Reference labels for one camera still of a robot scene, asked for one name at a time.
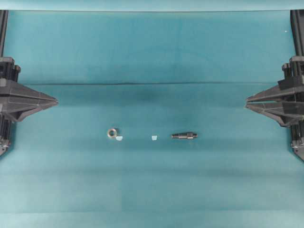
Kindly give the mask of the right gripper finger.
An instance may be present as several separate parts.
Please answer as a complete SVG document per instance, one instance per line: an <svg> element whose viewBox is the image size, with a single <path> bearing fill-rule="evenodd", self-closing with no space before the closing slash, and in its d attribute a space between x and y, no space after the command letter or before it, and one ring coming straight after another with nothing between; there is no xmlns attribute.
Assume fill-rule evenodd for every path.
<svg viewBox="0 0 304 228"><path fill-rule="evenodd" d="M281 127L290 127L304 119L303 102L246 103L246 108L275 120Z"/></svg>
<svg viewBox="0 0 304 228"><path fill-rule="evenodd" d="M296 95L303 92L303 79L284 79L278 81L278 85L248 97L246 102L299 101L299 99L296 98Z"/></svg>

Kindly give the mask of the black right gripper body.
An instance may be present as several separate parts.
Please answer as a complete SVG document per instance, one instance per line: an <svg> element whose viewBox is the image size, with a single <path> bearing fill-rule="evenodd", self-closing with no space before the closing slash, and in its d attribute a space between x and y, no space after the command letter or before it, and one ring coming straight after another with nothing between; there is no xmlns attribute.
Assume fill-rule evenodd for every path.
<svg viewBox="0 0 304 228"><path fill-rule="evenodd" d="M304 57L293 56L288 63L282 65L284 79L282 81L294 80L296 82L304 81Z"/></svg>

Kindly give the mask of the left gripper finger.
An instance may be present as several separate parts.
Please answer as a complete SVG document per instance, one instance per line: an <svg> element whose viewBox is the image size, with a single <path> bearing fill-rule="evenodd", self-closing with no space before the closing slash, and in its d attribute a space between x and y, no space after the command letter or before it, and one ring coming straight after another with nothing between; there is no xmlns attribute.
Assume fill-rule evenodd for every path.
<svg viewBox="0 0 304 228"><path fill-rule="evenodd" d="M57 102L57 99L5 78L0 79L0 95Z"/></svg>
<svg viewBox="0 0 304 228"><path fill-rule="evenodd" d="M58 105L58 101L42 101L38 104L6 103L1 105L0 114L13 122Z"/></svg>

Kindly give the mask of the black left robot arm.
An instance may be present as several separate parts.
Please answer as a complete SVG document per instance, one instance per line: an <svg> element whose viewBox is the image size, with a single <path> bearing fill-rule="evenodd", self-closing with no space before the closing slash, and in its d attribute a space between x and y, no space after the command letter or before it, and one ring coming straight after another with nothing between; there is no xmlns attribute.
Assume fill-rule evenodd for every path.
<svg viewBox="0 0 304 228"><path fill-rule="evenodd" d="M18 83L21 68L11 57L0 58L0 153L11 145L11 127L26 117L58 105L57 99Z"/></svg>

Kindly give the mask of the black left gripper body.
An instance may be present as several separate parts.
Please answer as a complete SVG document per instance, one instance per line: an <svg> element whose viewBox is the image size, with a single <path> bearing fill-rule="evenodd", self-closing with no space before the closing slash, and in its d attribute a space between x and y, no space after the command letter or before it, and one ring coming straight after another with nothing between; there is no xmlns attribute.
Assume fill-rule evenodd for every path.
<svg viewBox="0 0 304 228"><path fill-rule="evenodd" d="M14 59L11 57L0 58L0 78L17 82L21 69L15 65ZM0 115L0 144L10 145L12 121L3 114Z"/></svg>

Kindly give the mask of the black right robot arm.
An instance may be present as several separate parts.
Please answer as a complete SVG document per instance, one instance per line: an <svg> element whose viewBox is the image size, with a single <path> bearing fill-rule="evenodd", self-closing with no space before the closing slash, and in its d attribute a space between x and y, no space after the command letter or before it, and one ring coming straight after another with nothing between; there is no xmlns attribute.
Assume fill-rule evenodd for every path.
<svg viewBox="0 0 304 228"><path fill-rule="evenodd" d="M291 147L304 159L304 57L293 56L282 65L284 79L246 99L246 108L278 122L291 132Z"/></svg>

